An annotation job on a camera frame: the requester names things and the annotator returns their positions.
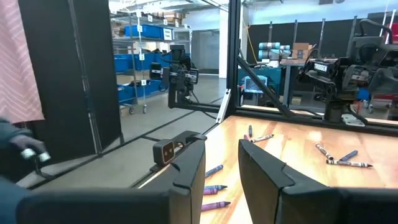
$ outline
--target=blue crayon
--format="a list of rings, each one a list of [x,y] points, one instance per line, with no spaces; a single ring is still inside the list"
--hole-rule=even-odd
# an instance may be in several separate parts
[[[251,127],[251,125],[249,125],[249,137],[253,137],[253,129]]]
[[[215,174],[216,172],[220,171],[223,168],[224,168],[223,165],[219,165],[216,168],[213,168],[213,169],[207,171],[206,174],[205,174],[205,177],[209,177],[209,176]]]
[[[217,190],[223,190],[225,188],[227,188],[228,186],[225,185],[212,185],[212,186],[205,186],[205,190],[206,189],[217,189]]]
[[[348,161],[349,159],[356,156],[357,154],[358,154],[358,150],[354,150],[354,151],[350,152],[349,154],[347,154],[345,157],[339,159],[339,161]]]

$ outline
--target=table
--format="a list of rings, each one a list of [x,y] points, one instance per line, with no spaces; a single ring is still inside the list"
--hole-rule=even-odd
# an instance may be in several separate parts
[[[275,134],[256,145],[286,162],[299,172],[329,186],[398,187],[398,138],[317,128],[264,119],[230,116],[207,134],[206,171],[223,164],[224,169],[206,179],[205,185],[227,185],[217,195],[203,196],[203,203],[230,201],[228,207],[201,213],[201,223],[251,223],[250,213],[239,179],[238,140],[252,125],[253,137]],[[315,149],[320,142],[334,157],[356,149],[352,161],[368,162],[370,169],[325,164]]]

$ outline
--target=white wall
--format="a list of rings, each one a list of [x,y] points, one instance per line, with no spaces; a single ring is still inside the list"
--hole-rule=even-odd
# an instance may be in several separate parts
[[[187,14],[184,24],[191,26],[192,30],[212,30],[220,28],[220,10],[207,9],[193,11]]]
[[[211,31],[193,31],[192,62],[201,69],[218,69],[220,35]]]
[[[219,10],[219,14],[220,14],[219,77],[226,78],[227,54],[228,54],[228,13]]]
[[[319,0],[285,0],[262,2],[250,7],[251,24],[316,22],[366,18],[369,13],[384,12],[386,0],[346,0],[343,3],[319,5]],[[398,9],[398,0],[389,0],[389,10]]]

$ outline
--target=white pipe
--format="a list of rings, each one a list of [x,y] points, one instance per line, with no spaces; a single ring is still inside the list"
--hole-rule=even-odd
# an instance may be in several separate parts
[[[384,10],[384,19],[383,19],[383,25],[386,23],[386,17],[387,17],[388,3],[389,3],[389,0],[387,0],[387,3],[386,3],[386,9]],[[381,37],[381,35],[382,35],[382,34],[383,34],[383,29],[380,29],[380,35],[379,35],[379,37]]]
[[[392,22],[394,22],[394,16],[396,16],[396,9],[394,9],[393,11],[392,11],[392,16],[391,16],[391,21],[390,21],[390,29],[391,29],[391,27],[392,27]],[[388,44],[388,38],[389,38],[389,36],[390,36],[390,33],[387,33],[387,38],[386,38],[386,44]]]

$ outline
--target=purple crayon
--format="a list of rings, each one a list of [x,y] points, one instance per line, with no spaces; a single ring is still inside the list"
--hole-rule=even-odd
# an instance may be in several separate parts
[[[216,202],[216,203],[210,203],[206,205],[201,206],[202,211],[207,211],[207,210],[212,210],[216,208],[223,208],[227,205],[229,205],[231,202]]]
[[[224,168],[223,165],[216,166],[215,168],[207,171],[206,174],[205,174],[205,177],[209,177],[209,176],[215,174],[216,172],[220,171],[223,168]]]
[[[203,195],[211,195],[211,194],[217,194],[218,190],[217,189],[205,189],[203,191]]]

